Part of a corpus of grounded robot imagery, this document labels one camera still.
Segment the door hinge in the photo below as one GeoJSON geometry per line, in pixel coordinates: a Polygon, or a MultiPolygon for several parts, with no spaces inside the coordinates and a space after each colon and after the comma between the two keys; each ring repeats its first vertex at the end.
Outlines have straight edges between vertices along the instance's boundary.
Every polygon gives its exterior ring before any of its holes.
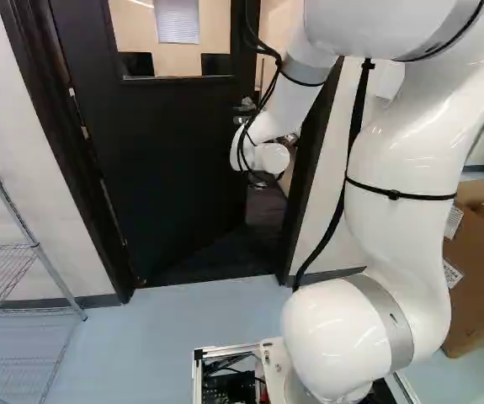
{"type": "Polygon", "coordinates": [[[75,120],[77,121],[79,126],[81,126],[82,135],[86,140],[88,140],[90,138],[90,135],[88,134],[88,128],[84,124],[84,120],[82,119],[81,110],[79,109],[79,103],[77,102],[77,98],[75,96],[75,89],[73,87],[69,87],[67,91],[69,92],[70,98],[72,99],[71,108],[73,111],[73,115],[75,116],[75,120]]]}

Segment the black door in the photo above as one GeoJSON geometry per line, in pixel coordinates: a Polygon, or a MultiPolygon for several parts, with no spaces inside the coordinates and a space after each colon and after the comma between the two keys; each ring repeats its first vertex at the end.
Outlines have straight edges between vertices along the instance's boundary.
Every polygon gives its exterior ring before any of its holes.
{"type": "MultiPolygon", "coordinates": [[[[260,2],[248,1],[256,29],[260,2]]],[[[189,0],[51,0],[79,109],[132,266],[148,284],[157,284],[154,276],[242,224],[246,204],[246,181],[228,162],[236,130],[233,107],[254,93],[256,57],[242,40],[245,3],[231,0],[227,52],[202,43],[210,38],[202,17],[200,27],[189,26],[186,37],[174,39],[199,41],[200,48],[169,43],[169,7],[175,3],[189,7],[186,17],[194,18],[189,0]],[[123,28],[116,26],[119,16],[111,15],[114,7],[132,7],[123,28]],[[149,51],[146,36],[154,34],[154,16],[164,26],[155,27],[158,44],[149,51]],[[122,39],[119,29],[137,29],[143,19],[152,30],[135,32],[132,48],[131,35],[122,39]],[[164,60],[169,45],[180,60],[164,60]],[[188,63],[183,55],[195,50],[199,59],[188,63]],[[194,74],[189,65],[211,76],[194,74]],[[172,74],[169,66],[174,66],[172,74]]],[[[213,13],[208,18],[220,17],[217,9],[213,13]]],[[[177,276],[179,283],[191,279],[190,274],[177,276]]]]}

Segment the door frame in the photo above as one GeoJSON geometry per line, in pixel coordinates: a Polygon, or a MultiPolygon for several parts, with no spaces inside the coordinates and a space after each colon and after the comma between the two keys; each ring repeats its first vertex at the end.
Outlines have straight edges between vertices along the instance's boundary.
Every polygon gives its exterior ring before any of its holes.
{"type": "MultiPolygon", "coordinates": [[[[57,45],[53,46],[53,39],[45,22],[45,10],[41,9],[41,4],[43,2],[45,6],[45,1],[0,0],[0,14],[24,83],[62,175],[120,302],[127,303],[135,288],[139,287],[137,277],[131,270],[123,237],[108,196],[104,192],[101,172],[97,169],[91,146],[76,120],[75,109],[66,90],[65,72],[61,71],[57,61],[60,56],[55,49],[57,45]]],[[[253,11],[251,17],[255,22],[254,28],[258,29],[260,0],[254,1],[257,7],[253,10],[250,8],[250,12],[253,11]]],[[[238,18],[231,19],[231,26],[244,24],[242,10],[245,0],[231,0],[231,6],[240,10],[237,13],[238,18]]],[[[242,38],[231,39],[231,52],[233,50],[250,51],[242,38]]],[[[241,72],[245,72],[238,73],[242,77],[241,87],[244,93],[250,93],[254,89],[254,77],[248,73],[255,72],[256,65],[255,54],[251,66],[239,67],[241,72]]],[[[275,276],[279,284],[288,283],[341,65],[342,63],[338,63],[330,74],[324,86],[325,91],[319,95],[301,129],[301,143],[296,154],[290,196],[275,261],[275,276]]]]}
{"type": "Polygon", "coordinates": [[[114,291],[121,303],[127,303],[136,279],[40,7],[35,0],[0,0],[0,14],[45,137],[114,291]]]}

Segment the sticker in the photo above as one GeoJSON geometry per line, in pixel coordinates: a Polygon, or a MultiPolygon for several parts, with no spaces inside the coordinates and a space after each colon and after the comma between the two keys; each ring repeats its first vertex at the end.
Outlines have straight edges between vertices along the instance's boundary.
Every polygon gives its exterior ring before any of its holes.
{"type": "Polygon", "coordinates": [[[453,289],[463,278],[464,275],[453,265],[444,260],[444,275],[447,287],[453,289]]]}
{"type": "Polygon", "coordinates": [[[445,238],[449,240],[453,240],[455,237],[455,233],[462,222],[462,218],[464,217],[464,212],[459,208],[453,206],[451,208],[451,212],[449,213],[449,217],[447,219],[447,223],[445,224],[445,238]]]}

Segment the white robotic arm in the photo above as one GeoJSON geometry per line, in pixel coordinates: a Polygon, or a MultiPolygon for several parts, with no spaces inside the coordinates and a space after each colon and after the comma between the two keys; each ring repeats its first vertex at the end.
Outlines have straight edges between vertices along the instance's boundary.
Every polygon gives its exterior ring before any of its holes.
{"type": "MultiPolygon", "coordinates": [[[[344,402],[426,359],[449,330],[442,239],[484,120],[484,1],[306,0],[289,55],[328,70],[334,55],[408,61],[396,98],[364,127],[349,159],[346,221],[372,264],[363,274],[302,288],[282,316],[305,387],[321,402],[344,402]]],[[[281,78],[249,128],[257,147],[244,144],[254,169],[265,166],[258,145],[298,128],[319,89],[281,78]]]]}

